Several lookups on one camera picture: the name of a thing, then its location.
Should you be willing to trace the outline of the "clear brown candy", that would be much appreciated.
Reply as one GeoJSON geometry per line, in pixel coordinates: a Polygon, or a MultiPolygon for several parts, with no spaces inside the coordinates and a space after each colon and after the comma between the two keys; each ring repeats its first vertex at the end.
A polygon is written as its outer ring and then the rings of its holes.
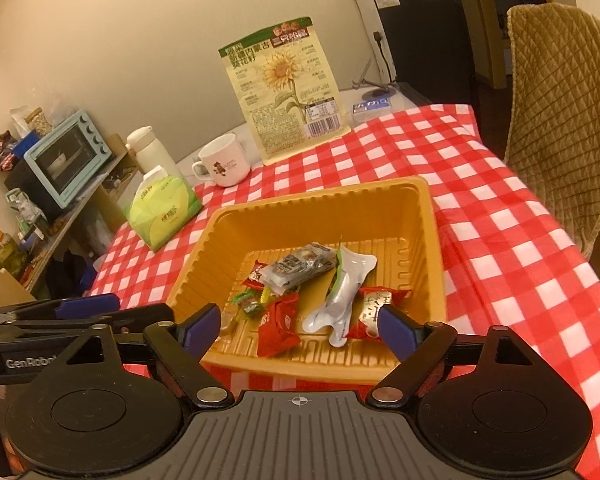
{"type": "Polygon", "coordinates": [[[220,335],[230,335],[237,325],[239,313],[236,309],[225,308],[221,311],[220,335]]]}

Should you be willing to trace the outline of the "red pastry packet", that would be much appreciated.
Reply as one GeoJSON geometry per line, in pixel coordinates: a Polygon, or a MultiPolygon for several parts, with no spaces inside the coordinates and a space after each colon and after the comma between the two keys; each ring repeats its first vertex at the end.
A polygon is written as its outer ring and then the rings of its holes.
{"type": "Polygon", "coordinates": [[[300,344],[296,330],[299,294],[292,292],[276,299],[262,316],[258,328],[259,358],[277,356],[300,344]]]}

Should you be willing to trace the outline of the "green brown snack bag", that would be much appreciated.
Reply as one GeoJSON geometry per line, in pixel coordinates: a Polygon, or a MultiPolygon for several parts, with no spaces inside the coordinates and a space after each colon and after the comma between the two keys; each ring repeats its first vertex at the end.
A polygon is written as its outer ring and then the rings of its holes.
{"type": "Polygon", "coordinates": [[[340,246],[337,250],[338,264],[332,284],[321,307],[313,310],[303,320],[302,330],[315,334],[325,327],[332,332],[328,337],[329,344],[341,348],[347,342],[352,306],[355,296],[365,282],[367,275],[377,266],[374,255],[352,252],[340,246]]]}

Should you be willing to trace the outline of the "clear grey snack packet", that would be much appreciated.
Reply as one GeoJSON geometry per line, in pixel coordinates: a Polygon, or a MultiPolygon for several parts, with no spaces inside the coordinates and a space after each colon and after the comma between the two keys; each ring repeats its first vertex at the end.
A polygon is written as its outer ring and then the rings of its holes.
{"type": "Polygon", "coordinates": [[[288,289],[332,270],[336,263],[336,249],[313,242],[269,264],[262,270],[262,281],[282,296],[288,289]]]}

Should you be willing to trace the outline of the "green candy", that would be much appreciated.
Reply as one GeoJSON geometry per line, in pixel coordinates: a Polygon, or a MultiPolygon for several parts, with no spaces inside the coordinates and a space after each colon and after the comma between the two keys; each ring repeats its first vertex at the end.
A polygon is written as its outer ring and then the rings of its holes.
{"type": "Polygon", "coordinates": [[[253,289],[246,289],[232,298],[232,304],[248,318],[260,314],[263,310],[263,304],[260,303],[260,292],[253,289]]]}

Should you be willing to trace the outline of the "red candy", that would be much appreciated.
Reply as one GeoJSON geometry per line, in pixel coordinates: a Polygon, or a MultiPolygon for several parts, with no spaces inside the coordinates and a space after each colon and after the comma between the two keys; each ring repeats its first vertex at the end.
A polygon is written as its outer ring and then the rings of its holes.
{"type": "Polygon", "coordinates": [[[250,289],[263,290],[265,288],[265,284],[262,281],[262,270],[267,266],[268,265],[266,263],[256,260],[242,284],[250,289]]]}

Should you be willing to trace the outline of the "wooden shelf unit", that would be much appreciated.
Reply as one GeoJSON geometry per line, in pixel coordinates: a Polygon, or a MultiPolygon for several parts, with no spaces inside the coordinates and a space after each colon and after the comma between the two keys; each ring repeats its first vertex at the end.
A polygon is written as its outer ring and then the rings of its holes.
{"type": "Polygon", "coordinates": [[[107,143],[114,156],[81,191],[73,205],[57,219],[54,232],[34,248],[33,260],[26,275],[18,282],[0,271],[0,307],[50,296],[46,284],[48,265],[71,250],[93,262],[101,253],[88,239],[88,228],[102,220],[111,233],[125,222],[123,208],[129,203],[131,184],[140,170],[117,133],[107,143]]]}

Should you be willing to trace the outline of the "red white snack packet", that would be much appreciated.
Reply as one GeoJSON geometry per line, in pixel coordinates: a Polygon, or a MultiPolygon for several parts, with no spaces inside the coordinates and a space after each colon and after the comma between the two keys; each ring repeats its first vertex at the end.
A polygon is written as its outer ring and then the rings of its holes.
{"type": "Polygon", "coordinates": [[[378,316],[382,307],[402,308],[412,290],[395,289],[385,286],[363,286],[358,290],[362,298],[362,307],[349,327],[346,337],[357,340],[378,340],[378,316]]]}

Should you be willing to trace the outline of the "glass jar of pickles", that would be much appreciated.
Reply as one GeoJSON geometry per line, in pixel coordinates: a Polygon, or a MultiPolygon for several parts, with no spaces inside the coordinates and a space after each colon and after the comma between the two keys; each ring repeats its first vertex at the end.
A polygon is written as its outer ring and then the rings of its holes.
{"type": "Polygon", "coordinates": [[[28,264],[28,254],[8,234],[0,230],[0,271],[7,271],[19,280],[28,264]]]}

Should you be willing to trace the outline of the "yellow wrapped candy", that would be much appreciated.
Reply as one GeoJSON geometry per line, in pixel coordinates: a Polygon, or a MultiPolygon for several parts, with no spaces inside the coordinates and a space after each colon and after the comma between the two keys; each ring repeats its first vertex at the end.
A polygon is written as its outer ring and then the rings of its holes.
{"type": "Polygon", "coordinates": [[[269,304],[272,304],[272,302],[274,302],[277,298],[278,295],[276,295],[276,293],[273,292],[272,289],[270,289],[268,286],[265,286],[260,295],[260,304],[262,304],[263,307],[267,307],[269,304]]]}

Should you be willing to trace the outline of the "red white checkered tablecloth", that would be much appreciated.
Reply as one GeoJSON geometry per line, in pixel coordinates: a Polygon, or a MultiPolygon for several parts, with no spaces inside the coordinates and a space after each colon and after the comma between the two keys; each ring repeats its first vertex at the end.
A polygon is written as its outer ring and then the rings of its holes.
{"type": "Polygon", "coordinates": [[[401,110],[302,154],[257,166],[232,188],[202,184],[204,210],[160,252],[117,232],[92,291],[130,308],[166,299],[209,217],[223,206],[406,176],[429,184],[446,312],[464,333],[513,327],[588,404],[578,471],[600,479],[600,280],[567,233],[481,142],[466,105],[401,110]]]}

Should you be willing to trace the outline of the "green tissue pack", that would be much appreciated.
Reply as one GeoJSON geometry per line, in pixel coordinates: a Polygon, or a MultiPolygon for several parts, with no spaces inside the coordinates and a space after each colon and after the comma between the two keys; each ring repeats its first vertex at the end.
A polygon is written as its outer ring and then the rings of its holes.
{"type": "Polygon", "coordinates": [[[155,166],[143,176],[125,217],[144,244],[158,252],[201,211],[201,200],[186,180],[155,166]]]}

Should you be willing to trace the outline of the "light blue toaster oven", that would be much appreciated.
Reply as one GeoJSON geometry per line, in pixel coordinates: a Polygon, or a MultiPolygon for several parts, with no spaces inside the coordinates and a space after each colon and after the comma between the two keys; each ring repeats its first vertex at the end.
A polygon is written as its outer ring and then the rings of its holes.
{"type": "Polygon", "coordinates": [[[111,154],[91,117],[78,110],[23,157],[57,206],[65,209],[111,154]]]}

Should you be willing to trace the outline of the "white thermos bottle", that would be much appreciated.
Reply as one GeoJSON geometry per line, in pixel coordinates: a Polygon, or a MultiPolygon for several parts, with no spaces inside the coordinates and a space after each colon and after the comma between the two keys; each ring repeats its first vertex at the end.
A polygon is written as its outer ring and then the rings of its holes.
{"type": "Polygon", "coordinates": [[[160,166],[169,176],[183,177],[178,165],[151,126],[143,126],[132,131],[126,137],[125,148],[135,159],[142,174],[148,174],[155,167],[160,166]]]}

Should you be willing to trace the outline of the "white mug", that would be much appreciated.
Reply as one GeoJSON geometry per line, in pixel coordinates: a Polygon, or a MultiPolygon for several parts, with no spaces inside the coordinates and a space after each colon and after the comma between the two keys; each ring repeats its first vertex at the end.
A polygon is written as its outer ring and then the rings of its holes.
{"type": "Polygon", "coordinates": [[[230,132],[206,144],[199,151],[192,170],[198,180],[230,188],[248,177],[251,166],[236,134],[230,132]]]}

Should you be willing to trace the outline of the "blue white small box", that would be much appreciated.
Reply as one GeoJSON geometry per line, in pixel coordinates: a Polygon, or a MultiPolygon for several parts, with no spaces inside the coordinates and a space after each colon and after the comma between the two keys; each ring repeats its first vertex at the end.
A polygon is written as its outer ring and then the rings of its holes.
{"type": "Polygon", "coordinates": [[[352,105],[352,124],[361,125],[363,122],[369,122],[391,112],[391,102],[387,98],[358,102],[352,105]]]}

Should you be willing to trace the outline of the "quilted olive chair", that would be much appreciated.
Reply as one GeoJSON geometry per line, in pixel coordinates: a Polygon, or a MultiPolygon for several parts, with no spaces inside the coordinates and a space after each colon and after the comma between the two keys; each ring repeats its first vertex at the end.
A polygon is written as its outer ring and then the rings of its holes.
{"type": "Polygon", "coordinates": [[[600,234],[600,19],[552,2],[513,6],[507,25],[506,165],[589,256],[600,234]]]}

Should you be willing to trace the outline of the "sunflower seed bag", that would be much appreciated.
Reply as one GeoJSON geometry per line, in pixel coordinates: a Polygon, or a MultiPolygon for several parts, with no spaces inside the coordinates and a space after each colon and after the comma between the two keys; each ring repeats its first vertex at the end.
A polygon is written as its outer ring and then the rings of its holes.
{"type": "Polygon", "coordinates": [[[351,131],[312,18],[262,28],[219,55],[266,166],[351,131]]]}

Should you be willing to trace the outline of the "black refrigerator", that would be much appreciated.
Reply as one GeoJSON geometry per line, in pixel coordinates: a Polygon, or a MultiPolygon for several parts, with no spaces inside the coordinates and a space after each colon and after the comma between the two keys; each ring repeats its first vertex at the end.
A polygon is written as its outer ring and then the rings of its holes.
{"type": "Polygon", "coordinates": [[[354,1],[383,86],[393,86],[417,105],[479,106],[460,0],[354,1]]]}

